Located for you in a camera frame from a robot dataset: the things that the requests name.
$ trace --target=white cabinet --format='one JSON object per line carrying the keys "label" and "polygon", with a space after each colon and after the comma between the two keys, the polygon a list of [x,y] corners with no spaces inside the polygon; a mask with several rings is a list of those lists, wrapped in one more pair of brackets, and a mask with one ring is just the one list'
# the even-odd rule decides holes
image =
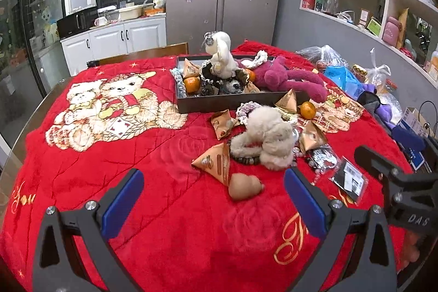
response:
{"label": "white cabinet", "polygon": [[123,24],[91,31],[90,42],[95,60],[128,53]]}
{"label": "white cabinet", "polygon": [[112,24],[62,40],[71,75],[91,60],[166,46],[166,18],[146,18]]}
{"label": "white cabinet", "polygon": [[164,18],[131,22],[124,26],[129,53],[166,46],[166,20]]}
{"label": "white cabinet", "polygon": [[88,33],[62,41],[65,60],[72,76],[87,68],[87,62],[94,60]]}

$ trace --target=white mug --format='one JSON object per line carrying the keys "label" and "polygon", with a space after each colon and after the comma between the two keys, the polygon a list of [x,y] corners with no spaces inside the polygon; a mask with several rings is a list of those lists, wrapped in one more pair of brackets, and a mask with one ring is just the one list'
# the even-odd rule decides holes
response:
{"label": "white mug", "polygon": [[94,26],[95,27],[100,27],[101,25],[106,25],[106,24],[108,24],[108,20],[104,16],[101,16],[100,18],[97,18],[94,21]]}

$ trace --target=open box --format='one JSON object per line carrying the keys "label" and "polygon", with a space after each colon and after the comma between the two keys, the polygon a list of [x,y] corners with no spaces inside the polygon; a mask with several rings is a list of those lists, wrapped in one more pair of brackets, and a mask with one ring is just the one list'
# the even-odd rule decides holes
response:
{"label": "open box", "polygon": [[[235,59],[254,59],[255,55],[236,55],[233,54]],[[177,67],[183,70],[184,59],[189,59],[195,65],[201,66],[205,60],[211,59],[210,55],[205,56],[180,56],[177,60]],[[201,112],[211,113],[217,111],[224,111],[226,109],[236,110],[242,103],[256,102],[261,105],[273,105],[278,102],[287,92],[268,92],[267,89],[260,88],[261,93],[250,94],[218,94],[215,96],[187,96],[182,98],[178,86],[175,82],[175,93],[177,94],[178,111],[181,114]],[[301,105],[303,102],[310,100],[309,95],[306,92],[296,93],[297,105]]]}

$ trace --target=black microwave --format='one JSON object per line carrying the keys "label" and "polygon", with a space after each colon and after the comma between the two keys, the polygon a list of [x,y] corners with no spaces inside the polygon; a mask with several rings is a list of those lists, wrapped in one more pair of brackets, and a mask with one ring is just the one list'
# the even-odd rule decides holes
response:
{"label": "black microwave", "polygon": [[63,40],[87,31],[94,26],[94,21],[98,17],[97,7],[91,7],[59,19],[56,24],[60,39]]}

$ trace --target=chair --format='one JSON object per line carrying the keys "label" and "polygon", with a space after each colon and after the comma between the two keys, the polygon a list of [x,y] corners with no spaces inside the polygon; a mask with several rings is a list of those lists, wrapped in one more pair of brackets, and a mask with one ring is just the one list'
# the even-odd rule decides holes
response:
{"label": "chair", "polygon": [[119,55],[114,57],[107,57],[101,60],[87,62],[87,67],[96,67],[101,65],[108,65],[111,63],[119,63],[128,60],[142,60],[152,59],[153,57],[174,56],[189,53],[189,45],[187,42],[180,44],[163,46],[161,48],[148,49],[143,51],[132,52],[130,54]]}

